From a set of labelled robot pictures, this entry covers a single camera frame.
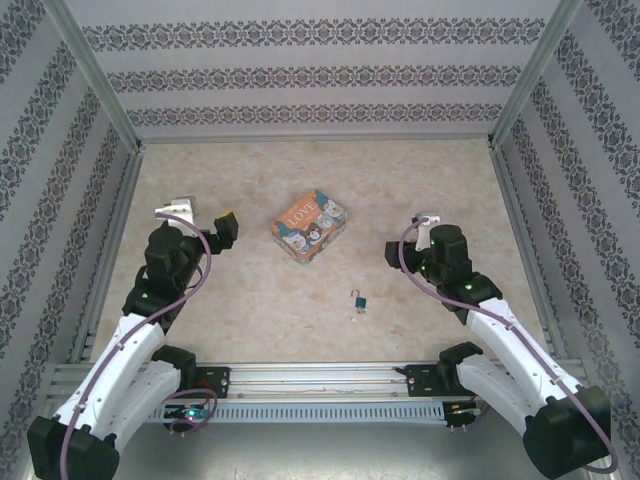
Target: decorative stripe border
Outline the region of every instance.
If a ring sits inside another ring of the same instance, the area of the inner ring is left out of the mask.
[[[640,424],[637,421],[631,396],[625,391],[626,385],[621,378],[620,366],[613,359],[613,348],[609,338],[603,333],[604,325],[599,319],[597,309],[593,306],[593,298],[589,288],[584,283],[580,264],[575,259],[573,245],[565,230],[564,221],[560,217],[558,205],[553,199],[549,184],[546,182],[544,173],[540,168],[538,153],[533,146],[522,117],[519,117],[515,122],[511,133],[518,148],[520,159],[527,167],[529,182],[547,227],[549,239],[554,247],[556,260],[562,270],[569,299],[582,327],[585,344],[591,353],[591,361],[596,366],[600,386],[611,400],[612,417],[617,423],[616,430],[624,443],[624,452],[631,457],[631,470],[636,475],[640,475],[640,437],[637,435],[640,430]],[[518,194],[517,184],[507,158],[505,156],[507,171],[509,172],[520,210],[526,219],[526,212]],[[530,236],[530,239],[534,250],[537,251],[533,236]],[[544,269],[539,258],[538,266],[544,278]]]
[[[640,15],[638,8],[629,0],[588,0],[587,5],[598,17],[600,25],[609,34],[622,59],[629,65],[633,76],[640,81]]]
[[[136,127],[267,123],[493,121],[499,104],[279,105],[128,110]]]
[[[640,318],[640,285],[634,283],[635,276],[629,272],[631,265],[622,247],[618,245],[618,236],[611,230],[607,212],[602,207],[598,192],[591,185],[591,178],[580,158],[580,152],[575,147],[544,81],[538,82],[531,92],[531,101],[545,127],[553,151],[558,156],[558,164],[565,174],[573,198],[582,212],[585,227],[600,257],[600,265],[604,267],[611,290],[616,294],[622,318],[627,321],[629,334],[635,339],[635,346],[640,348],[640,324],[637,322]]]
[[[627,198],[640,218],[640,150],[633,143],[628,128],[616,112],[616,107],[605,92],[589,65],[584,51],[572,34],[567,34],[558,45],[556,59],[573,91],[587,114],[593,132],[598,136],[609,162],[620,183],[624,185]]]
[[[12,478],[15,462],[18,460],[20,448],[24,442],[24,433],[32,419],[35,402],[38,398],[42,376],[49,361],[60,323],[63,321],[66,301],[69,298],[73,282],[80,265],[84,248],[89,238],[91,223],[95,217],[100,196],[107,181],[113,164],[120,137],[111,125],[104,138],[87,184],[87,188],[80,202],[80,208],[67,240],[59,269],[55,275],[55,282],[51,286],[51,293],[38,325],[38,333],[29,348],[29,358],[24,363],[24,371],[20,376],[19,388],[15,391],[15,399],[9,407],[9,419],[4,423],[4,432],[0,436],[0,478]],[[118,191],[124,180],[124,172],[120,177]],[[111,215],[116,202],[111,206]]]
[[[35,147],[38,146],[45,128],[62,93],[67,88],[71,74],[76,67],[73,55],[62,42],[56,49],[47,70],[38,82],[33,96],[29,99],[24,115],[13,129],[14,136],[7,141],[0,158],[0,222],[4,212],[11,206],[11,197],[20,186],[26,167],[31,163]]]
[[[22,49],[46,13],[39,0],[15,0],[0,21],[0,85],[22,55]]]
[[[499,65],[371,65],[110,73],[117,93],[247,88],[511,87],[521,73]]]
[[[104,25],[82,30],[96,52],[281,45],[523,44],[542,18],[391,18]]]
[[[0,296],[0,359],[4,358],[4,350],[11,341],[11,332],[22,313],[26,293],[31,288],[31,281],[40,264],[45,245],[49,241],[75,167],[80,161],[80,155],[99,110],[100,102],[89,88],[69,128],[42,197],[38,201],[38,207],[33,213],[24,243],[20,245],[18,255],[13,261],[14,268],[7,275]]]

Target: beige tabletop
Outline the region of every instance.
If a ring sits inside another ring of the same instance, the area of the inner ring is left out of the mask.
[[[313,188],[348,211],[346,230],[309,265],[271,239],[270,225]],[[485,347],[437,301],[387,266],[385,242],[413,214],[459,225],[474,269],[488,275],[538,340],[541,326],[485,141],[152,145],[143,160],[92,358],[106,345],[159,222],[154,209],[195,195],[196,223],[233,210],[239,239],[166,342],[202,362],[434,360],[456,343]],[[352,289],[367,299],[357,315]]]

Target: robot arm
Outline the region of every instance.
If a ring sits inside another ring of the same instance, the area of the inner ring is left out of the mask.
[[[526,332],[502,292],[489,278],[472,270],[467,241],[459,227],[438,225],[439,218],[423,215],[418,215],[422,222],[414,219],[417,241],[404,243],[402,250],[399,242],[387,243],[387,262],[401,268],[402,252],[409,273],[419,272],[435,285],[445,308],[478,334],[507,370],[496,368],[479,347],[467,342],[440,354],[438,370],[444,383],[476,393],[504,417],[522,436],[529,458],[547,478],[558,478],[605,457],[607,446],[560,384],[577,397],[610,438],[611,407],[604,392],[599,387],[583,387]],[[463,304],[502,320],[460,306]]]
[[[170,214],[193,225],[197,214],[193,197],[179,198],[156,213]],[[232,247],[238,223],[228,212],[214,222],[216,233],[201,231],[212,254]],[[167,311],[155,321],[139,325],[149,316],[181,297],[204,254],[200,238],[175,221],[165,221],[149,236],[146,265],[136,276],[135,286],[123,307],[116,331],[98,361],[71,397],[51,419],[37,417],[27,439],[35,474],[43,480],[60,479],[60,457],[65,433],[80,411],[71,435],[67,468],[71,480],[111,480],[120,452],[153,410],[169,395],[192,388],[195,355],[162,347],[153,355],[145,372],[132,383],[143,362],[164,342],[180,308]],[[126,341],[121,339],[134,329]],[[117,353],[107,362],[110,352]],[[86,401],[79,405],[88,392]]]

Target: blue padlock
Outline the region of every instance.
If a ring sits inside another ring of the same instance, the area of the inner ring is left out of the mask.
[[[365,310],[367,308],[367,299],[360,296],[360,290],[351,290],[351,297],[353,297],[354,293],[356,294],[356,312],[367,313]]]

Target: wallpaper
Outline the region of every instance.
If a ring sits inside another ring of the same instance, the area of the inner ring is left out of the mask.
[[[129,152],[37,0],[0,0],[0,479],[66,362]]]
[[[143,140],[489,133],[558,0],[70,0]]]
[[[624,478],[640,477],[639,31],[632,2],[585,2],[502,145],[567,351],[612,400]]]

